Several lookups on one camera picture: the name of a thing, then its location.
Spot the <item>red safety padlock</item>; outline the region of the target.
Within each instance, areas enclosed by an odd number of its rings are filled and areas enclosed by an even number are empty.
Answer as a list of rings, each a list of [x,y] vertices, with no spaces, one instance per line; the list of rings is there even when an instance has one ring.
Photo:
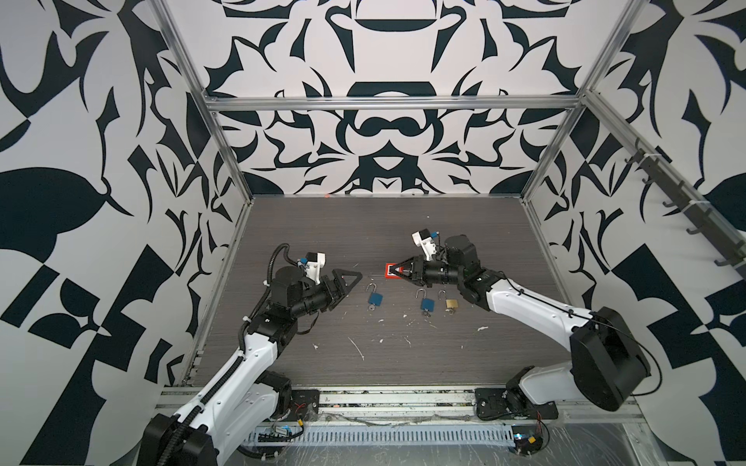
[[[385,267],[385,278],[387,280],[401,280],[401,267],[395,263],[387,263]]]

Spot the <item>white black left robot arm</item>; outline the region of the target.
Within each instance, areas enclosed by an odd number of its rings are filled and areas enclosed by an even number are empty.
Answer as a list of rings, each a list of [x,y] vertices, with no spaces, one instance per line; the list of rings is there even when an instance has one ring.
[[[272,365],[299,335],[302,316],[335,309],[363,275],[335,269],[324,275],[326,256],[289,257],[282,243],[268,261],[264,293],[238,330],[238,347],[190,401],[146,426],[139,465],[223,465],[264,421],[291,415],[291,381]]]

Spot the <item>brass padlock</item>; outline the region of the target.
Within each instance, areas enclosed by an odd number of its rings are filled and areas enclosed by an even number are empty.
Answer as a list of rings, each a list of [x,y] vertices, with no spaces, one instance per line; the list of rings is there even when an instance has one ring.
[[[453,315],[458,309],[458,300],[451,298],[445,289],[438,291],[438,298],[443,302],[445,312],[449,315]]]

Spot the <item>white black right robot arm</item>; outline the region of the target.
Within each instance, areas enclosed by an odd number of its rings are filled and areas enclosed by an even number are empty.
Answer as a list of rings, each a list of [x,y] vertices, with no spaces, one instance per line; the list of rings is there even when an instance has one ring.
[[[528,366],[504,388],[475,393],[482,421],[557,419],[559,401],[588,401],[616,412],[640,384],[662,374],[654,355],[635,337],[623,317],[603,307],[573,307],[522,287],[502,271],[484,267],[476,246],[464,235],[439,241],[428,230],[414,233],[418,256],[388,265],[387,273],[417,287],[453,285],[468,303],[520,322],[561,345],[563,363]]]

